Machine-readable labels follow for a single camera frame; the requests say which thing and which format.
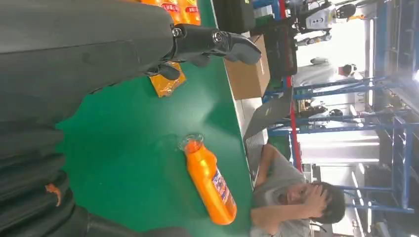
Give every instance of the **metal bolt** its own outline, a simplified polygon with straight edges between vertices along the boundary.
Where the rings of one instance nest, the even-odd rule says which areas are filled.
[[[171,33],[173,34],[173,37],[181,37],[183,35],[183,32],[181,29],[179,28],[173,28],[173,30],[171,31]]]
[[[220,31],[216,31],[212,34],[212,40],[215,43],[220,43],[222,41],[222,34]]]

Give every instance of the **orange packaging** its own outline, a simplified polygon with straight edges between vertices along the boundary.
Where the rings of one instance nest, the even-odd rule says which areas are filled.
[[[236,218],[237,206],[217,168],[217,158],[203,144],[202,135],[189,135],[181,143],[188,172],[212,221],[229,225]]]
[[[198,9],[197,0],[179,0],[182,19],[184,23],[201,25],[201,15]]]
[[[159,97],[170,96],[174,90],[186,81],[185,74],[182,72],[179,63],[169,62],[173,67],[180,71],[180,77],[177,80],[168,80],[161,75],[150,77],[151,84]]]
[[[164,8],[172,17],[174,24],[182,23],[182,14],[177,0],[139,0],[144,4],[160,6]],[[179,63],[170,62],[172,66],[180,71],[177,80],[168,80],[162,75],[150,77],[151,84],[159,97],[170,96],[173,91],[186,81],[185,74],[182,72]]]
[[[139,2],[161,6],[170,14],[175,25],[182,22],[182,14],[180,13],[178,0],[139,0]]]

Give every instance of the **bottle label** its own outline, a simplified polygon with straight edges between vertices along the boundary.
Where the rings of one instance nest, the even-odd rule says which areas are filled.
[[[229,197],[231,196],[231,193],[227,187],[227,184],[225,183],[224,178],[222,177],[218,169],[214,177],[212,178],[212,183],[214,183],[214,186],[217,189],[218,193],[220,194],[223,204],[225,204],[227,200],[229,199]]]
[[[185,9],[188,13],[196,13],[199,12],[199,9],[196,6],[189,6]]]
[[[163,3],[162,7],[166,10],[166,11],[172,11],[172,12],[180,12],[180,8],[178,5],[173,4],[173,3]]]

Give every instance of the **cardboard box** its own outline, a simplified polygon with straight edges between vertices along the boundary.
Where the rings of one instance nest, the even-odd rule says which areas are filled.
[[[224,60],[236,100],[262,97],[271,79],[263,35],[251,37],[251,41],[262,52],[258,63],[247,65],[242,62],[233,63]]]

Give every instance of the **red pole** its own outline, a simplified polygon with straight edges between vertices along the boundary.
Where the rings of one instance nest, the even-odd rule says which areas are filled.
[[[281,18],[285,18],[285,0],[278,0],[280,6],[280,13]],[[287,77],[287,87],[292,86],[292,78]],[[293,137],[293,148],[294,148],[294,158],[295,158],[295,167],[302,172],[302,165],[301,165],[301,154],[300,154],[300,147],[298,145],[297,140],[297,124],[295,122],[295,111],[294,111],[294,102],[291,100],[291,111],[290,111],[290,119],[291,119],[291,136]]]

